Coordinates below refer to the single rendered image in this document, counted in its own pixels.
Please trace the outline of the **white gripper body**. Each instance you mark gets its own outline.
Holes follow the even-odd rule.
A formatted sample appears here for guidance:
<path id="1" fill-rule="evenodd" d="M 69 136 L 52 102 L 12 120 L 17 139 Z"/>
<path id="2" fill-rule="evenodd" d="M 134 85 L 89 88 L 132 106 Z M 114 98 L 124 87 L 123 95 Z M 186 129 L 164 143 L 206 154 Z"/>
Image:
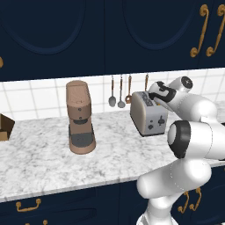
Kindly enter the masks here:
<path id="1" fill-rule="evenodd" d="M 154 82 L 149 87 L 149 94 L 153 94 L 153 93 L 162 94 L 164 91 L 165 91 L 164 83 L 161 81 Z"/>

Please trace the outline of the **silver toaster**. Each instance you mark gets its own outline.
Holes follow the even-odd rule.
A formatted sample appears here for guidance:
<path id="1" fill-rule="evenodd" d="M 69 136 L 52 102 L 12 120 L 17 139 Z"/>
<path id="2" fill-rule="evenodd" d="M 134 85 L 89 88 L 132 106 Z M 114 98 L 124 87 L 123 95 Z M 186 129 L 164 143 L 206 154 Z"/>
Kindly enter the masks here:
<path id="1" fill-rule="evenodd" d="M 146 91 L 136 91 L 132 94 L 130 116 L 141 136 L 160 135 L 165 132 L 168 110 L 151 100 Z M 161 126 L 158 124 L 160 116 L 165 120 Z"/>

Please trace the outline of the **grey hanging spoon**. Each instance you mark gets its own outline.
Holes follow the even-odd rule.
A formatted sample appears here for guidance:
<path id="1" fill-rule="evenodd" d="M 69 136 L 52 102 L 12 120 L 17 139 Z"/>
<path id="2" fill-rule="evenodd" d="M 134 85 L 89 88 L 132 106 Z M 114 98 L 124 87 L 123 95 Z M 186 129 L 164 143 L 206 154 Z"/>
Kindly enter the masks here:
<path id="1" fill-rule="evenodd" d="M 114 89 L 114 79 L 112 79 L 111 91 L 113 91 L 113 89 Z M 111 97 L 109 97 L 109 99 L 108 99 L 108 103 L 109 103 L 110 107 L 115 107 L 116 97 L 114 97 L 114 95 L 111 95 Z"/>

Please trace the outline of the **brown coffee machine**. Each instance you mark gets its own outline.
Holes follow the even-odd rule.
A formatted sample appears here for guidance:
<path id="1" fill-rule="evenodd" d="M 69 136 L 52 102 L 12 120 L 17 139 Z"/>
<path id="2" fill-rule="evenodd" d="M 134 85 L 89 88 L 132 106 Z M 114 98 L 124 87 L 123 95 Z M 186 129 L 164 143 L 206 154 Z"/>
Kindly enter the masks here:
<path id="1" fill-rule="evenodd" d="M 96 148 L 88 84 L 80 80 L 67 83 L 66 103 L 69 116 L 69 148 L 78 155 L 88 154 Z"/>

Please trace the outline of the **navy base cupboard door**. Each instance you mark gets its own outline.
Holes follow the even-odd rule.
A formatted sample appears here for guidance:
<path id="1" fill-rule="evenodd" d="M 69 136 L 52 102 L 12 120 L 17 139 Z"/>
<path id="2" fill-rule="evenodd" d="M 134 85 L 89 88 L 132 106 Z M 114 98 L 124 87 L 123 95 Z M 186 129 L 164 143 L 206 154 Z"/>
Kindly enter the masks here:
<path id="1" fill-rule="evenodd" d="M 136 181 L 100 186 L 98 197 L 107 225 L 136 225 L 148 205 L 138 193 Z"/>
<path id="2" fill-rule="evenodd" d="M 225 165 L 213 167 L 212 177 L 202 187 L 189 191 L 189 203 L 183 214 L 178 211 L 186 196 L 173 205 L 171 215 L 178 225 L 222 225 L 225 223 Z"/>

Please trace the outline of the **navy drawer front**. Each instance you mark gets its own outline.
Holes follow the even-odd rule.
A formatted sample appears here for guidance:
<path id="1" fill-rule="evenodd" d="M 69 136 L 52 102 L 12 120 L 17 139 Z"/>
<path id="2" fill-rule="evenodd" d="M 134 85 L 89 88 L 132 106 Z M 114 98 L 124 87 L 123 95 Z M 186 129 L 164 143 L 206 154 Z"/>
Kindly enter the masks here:
<path id="1" fill-rule="evenodd" d="M 95 197 L 96 189 L 89 188 L 0 203 L 0 225 L 42 225 L 44 220 L 47 225 L 81 224 L 96 216 Z M 21 202 L 22 208 L 35 207 L 36 199 L 41 199 L 38 209 L 17 212 L 16 202 Z"/>

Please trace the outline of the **brown cardboard box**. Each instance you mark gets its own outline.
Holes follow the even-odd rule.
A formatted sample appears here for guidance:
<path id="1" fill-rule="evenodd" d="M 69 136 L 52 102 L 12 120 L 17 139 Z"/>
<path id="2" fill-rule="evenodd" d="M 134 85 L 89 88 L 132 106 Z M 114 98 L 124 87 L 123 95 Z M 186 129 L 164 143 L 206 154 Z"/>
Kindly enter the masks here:
<path id="1" fill-rule="evenodd" d="M 15 121 L 0 113 L 0 142 L 8 141 Z"/>

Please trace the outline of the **navy wall cupboard door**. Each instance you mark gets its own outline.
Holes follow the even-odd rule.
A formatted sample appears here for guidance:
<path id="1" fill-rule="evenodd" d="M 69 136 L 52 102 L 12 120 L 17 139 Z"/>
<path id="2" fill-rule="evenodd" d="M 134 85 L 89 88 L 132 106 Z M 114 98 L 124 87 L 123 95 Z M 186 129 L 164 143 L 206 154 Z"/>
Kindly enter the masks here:
<path id="1" fill-rule="evenodd" d="M 200 62 L 199 67 L 201 69 L 211 69 L 211 68 L 225 68 L 225 30 L 222 35 L 221 46 L 218 47 L 218 52 L 211 56 L 206 56 L 207 48 L 210 46 L 210 24 L 212 20 L 212 16 L 214 15 L 214 9 L 218 4 L 225 3 L 225 0 L 214 0 L 214 5 L 212 10 L 210 11 L 210 19 L 207 25 L 206 36 L 203 42 L 203 47 L 200 50 Z"/>
<path id="2" fill-rule="evenodd" d="M 0 0 L 0 81 L 102 75 L 104 0 Z"/>
<path id="3" fill-rule="evenodd" d="M 200 0 L 105 0 L 105 72 L 195 69 Z"/>

